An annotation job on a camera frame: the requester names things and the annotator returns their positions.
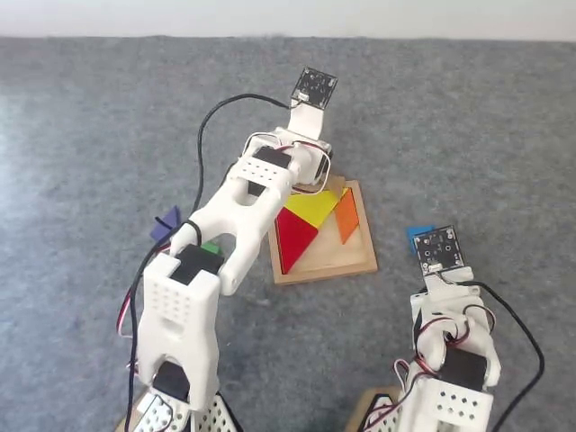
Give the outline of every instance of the white wire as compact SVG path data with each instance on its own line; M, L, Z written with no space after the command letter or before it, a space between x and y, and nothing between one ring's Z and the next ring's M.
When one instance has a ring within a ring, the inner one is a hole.
M406 380L404 378L402 378L400 371L398 370L398 364L399 363L404 363L404 365L409 369L410 369L410 365L408 364L408 362L406 360L404 360L402 358L397 358L396 360L394 360L394 365L392 366L392 369L394 370L394 372L396 373L396 376L398 377L398 381L400 381L400 386L402 387L402 392L406 392Z
M330 160L330 156L329 154L322 148L320 147L315 147L315 146L309 146L303 142L301 142L302 146L305 147L309 147L311 149L316 149L318 151L321 151L322 154L326 157L326 160L328 161L328 169L326 170L326 175L324 176L324 183L322 184L322 187L320 189L318 189L317 191L314 192L307 192L307 191L302 191L302 190L294 190L296 193L298 194L303 194L303 195L317 195L320 192L324 191L324 188L326 187L326 183L328 182L328 175L330 174L330 169L332 168L332 161Z
M266 137L272 137L278 140L278 147L282 146L282 141L280 140L280 137L276 134L273 134L272 132L254 132L252 135L250 135L247 140L246 140L246 144L244 144L244 149L242 150L242 156L244 156L244 154L246 153L246 150L248 150L248 146L250 145L250 141L254 138L254 137L259 137L259 136L266 136Z

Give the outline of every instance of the tangram puzzle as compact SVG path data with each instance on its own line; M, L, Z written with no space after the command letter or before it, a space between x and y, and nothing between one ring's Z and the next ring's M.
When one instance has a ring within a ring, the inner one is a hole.
M291 195L268 237L277 284L378 269L356 181L346 182L340 196Z

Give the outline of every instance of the black cable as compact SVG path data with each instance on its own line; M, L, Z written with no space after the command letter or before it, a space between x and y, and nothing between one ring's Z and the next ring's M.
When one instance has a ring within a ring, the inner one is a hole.
M161 220L158 216L156 216L154 218L154 221L156 221L157 223L159 223L160 225L162 225L164 228L166 228L167 230L171 230L173 227L171 227L170 225L168 225L167 223L165 223L163 220Z
M206 124L208 120L224 105L230 104L235 101L239 101L241 99L257 99L260 101L269 102L270 104L274 104L281 108L289 110L290 107L282 102L279 102L271 97L264 96L261 94L253 94L253 93L245 93L245 94L238 94L236 96L229 97L218 103L214 106L211 110L208 111L202 123L200 123L200 128L198 130L198 140L197 140L197 150L198 150L198 190L196 192L196 198L194 199L193 210L195 212L198 210L198 206L200 205L200 200L202 198L202 193L204 189L204 163L203 163L203 155L202 155L202 139L204 134L204 129L206 128ZM202 244L202 233L200 228L195 223L191 222L190 220L185 221L183 224L177 227L173 227L163 238L161 238L144 256L142 262L140 263L136 275L134 276L134 280L132 281L132 285L130 286L130 322L132 325L132 346L130 349L130 376L128 381L128 406L126 408L126 420L124 422L124 432L130 432L130 420L132 415L132 405L134 400L134 374L135 374L135 364L136 364L136 349L138 347L138 322L136 320L136 291L138 290L138 285L140 283L140 278L142 277L142 273L144 273L144 269L148 264L148 261L154 256L155 253L167 242L170 238L180 230L180 227L185 223L189 223L195 230L196 230L196 238L199 240L199 244Z
M457 284L464 285L464 286L480 286L481 288L486 290L492 297L494 297L494 299L498 303L500 303L504 307L504 309L506 309L509 312L509 314L512 316L514 321L524 331L524 334L526 335L526 337L528 338L528 340L532 344L532 347L536 351L536 354L538 355L538 372L536 373L534 378L532 378L532 380L530 380L530 382L526 385L526 387L524 387L520 391L520 393L518 395L516 395L516 397L512 400L512 402L508 405L508 407L500 415L500 418L498 419L498 421L494 425L494 428L492 429L492 432L498 432L500 430L500 428L502 427L502 425L504 424L504 421L506 421L506 419L508 418L508 416L512 412L512 410L520 403L520 401L528 394L528 392L530 392L532 390L532 388L536 385L536 383L538 383L538 381L540 381L540 378L542 378L542 375L544 375L544 370L545 370L544 353L542 352L542 349L540 349L540 346L536 342L536 339L534 338L534 336L532 336L532 332L528 329L526 324L524 324L524 321L522 321L522 319L516 314L514 309L512 309L512 307L504 299L502 299L494 290L492 290L486 283L477 282L477 281L465 281L465 282L458 282Z
M238 94L236 96L229 97L228 99L224 99L223 101L219 102L214 106L211 110L208 111L202 123L200 123L200 128L198 129L198 140L196 141L196 149L198 151L198 192L196 193L196 199L194 200L193 210L195 211L198 209L200 205L200 200L202 199L202 193L204 191L204 162L202 156L202 139L204 134L204 129L206 128L206 124L208 120L224 105L231 104L232 102L236 102L242 99L257 99L260 101L265 101L270 104L279 106L280 108L284 108L286 110L290 110L290 106L280 101L273 99L272 97L263 96L261 94L254 94L254 93L244 93Z
M148 261L154 254L179 230L180 227L172 228L164 237L162 237L156 244L148 251L142 259L140 266L134 276L132 285L130 285L130 322L132 325L132 346L130 349L130 373L128 380L128 407L126 408L126 420L124 422L124 432L130 432L130 420L132 416L132 404L134 400L134 374L136 372L136 347L138 346L138 323L136 321L136 291L140 283L140 278L144 272L144 268L148 265Z

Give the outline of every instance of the white robotic arm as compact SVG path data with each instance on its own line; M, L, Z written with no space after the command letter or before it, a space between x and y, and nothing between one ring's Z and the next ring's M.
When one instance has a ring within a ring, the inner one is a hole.
M171 407L170 430L182 430L192 413L194 431L218 390L219 296L238 289L293 187L322 188L331 146L318 137L335 85L333 76L304 69L288 128L250 136L220 189L172 237L169 254L144 270L139 378ZM203 262L199 246L221 234L235 237L233 252L223 263Z
M399 402L374 410L364 431L484 432L493 401L487 390L500 378L494 315L478 286L460 285L473 281L473 271L454 227L418 236L415 245L426 283L410 298L415 357Z

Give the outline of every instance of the wooden base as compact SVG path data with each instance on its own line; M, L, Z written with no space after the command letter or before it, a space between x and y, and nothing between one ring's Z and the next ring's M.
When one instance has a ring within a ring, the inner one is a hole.
M366 390L356 404L354 412L352 413L352 416L350 416L344 432L358 432L358 430L362 430L362 421L365 418L366 412L370 409L374 396L380 393L388 394L392 401L396 402L398 400L398 395L400 394L400 388L377 387Z
M345 187L352 189L359 220L358 227L346 244L343 245L340 240L336 217L334 213L331 213L319 228L318 236L290 269L290 272L283 274L276 227L268 231L274 281L277 284L296 284L378 270L360 184L352 180L347 181Z

